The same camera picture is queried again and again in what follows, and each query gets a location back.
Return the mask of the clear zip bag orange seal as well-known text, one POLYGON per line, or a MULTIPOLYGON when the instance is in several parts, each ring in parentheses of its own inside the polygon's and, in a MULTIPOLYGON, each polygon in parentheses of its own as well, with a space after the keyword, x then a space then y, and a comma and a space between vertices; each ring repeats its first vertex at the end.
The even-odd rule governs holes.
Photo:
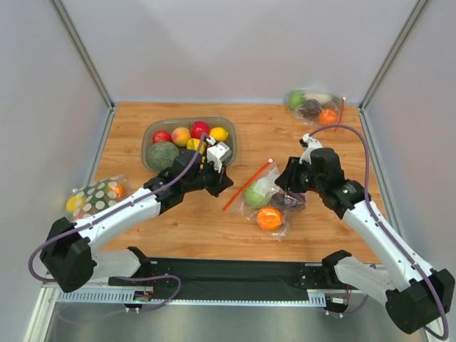
POLYGON ((273 159, 266 161, 222 208, 238 212, 278 241, 291 229, 291 215, 306 208, 306 196, 287 192, 275 184, 279 169, 273 159))

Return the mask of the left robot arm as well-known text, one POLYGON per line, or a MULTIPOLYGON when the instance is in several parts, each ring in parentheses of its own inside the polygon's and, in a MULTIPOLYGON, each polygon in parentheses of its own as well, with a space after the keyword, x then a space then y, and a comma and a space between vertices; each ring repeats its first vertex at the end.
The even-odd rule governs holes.
POLYGON ((65 217, 56 220, 41 251, 41 262, 65 293, 92 279, 139 281, 151 268, 138 248, 117 252, 101 252, 100 248, 134 225, 180 204, 188 192, 206 190, 216 197, 231 187, 234 183, 226 174, 231 154, 224 143, 209 147, 205 156, 185 151, 170 168, 112 207, 76 222, 65 217))

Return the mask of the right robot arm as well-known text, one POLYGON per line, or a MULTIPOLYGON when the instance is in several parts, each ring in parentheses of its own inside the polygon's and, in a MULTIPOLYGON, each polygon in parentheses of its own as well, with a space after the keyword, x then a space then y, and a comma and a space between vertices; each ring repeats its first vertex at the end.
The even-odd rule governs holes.
POLYGON ((390 319, 412 334, 449 312, 455 278, 422 259, 391 227, 361 183, 345 177, 338 155, 328 147, 290 157, 276 179, 281 189, 315 192, 323 204, 354 229, 382 261, 383 270, 362 264, 346 251, 327 257, 334 276, 384 305, 390 319))

